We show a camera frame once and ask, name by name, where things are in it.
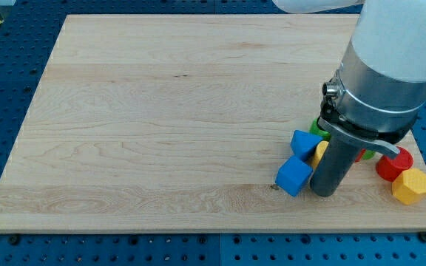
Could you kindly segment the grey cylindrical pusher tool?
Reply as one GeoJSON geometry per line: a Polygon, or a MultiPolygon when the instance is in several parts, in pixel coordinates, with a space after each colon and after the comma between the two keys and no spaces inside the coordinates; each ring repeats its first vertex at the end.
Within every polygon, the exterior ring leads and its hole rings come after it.
{"type": "Polygon", "coordinates": [[[321,197],[331,196],[361,152],[361,148],[332,137],[310,181],[311,190],[321,197]]]}

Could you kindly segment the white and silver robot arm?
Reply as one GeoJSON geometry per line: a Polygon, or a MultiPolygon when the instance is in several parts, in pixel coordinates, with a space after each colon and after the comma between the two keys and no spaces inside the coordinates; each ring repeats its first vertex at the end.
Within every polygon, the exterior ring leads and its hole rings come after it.
{"type": "Polygon", "coordinates": [[[426,101],[426,0],[364,0],[342,60],[322,86],[331,139],[310,187],[331,196],[361,150],[389,158],[426,101]]]}

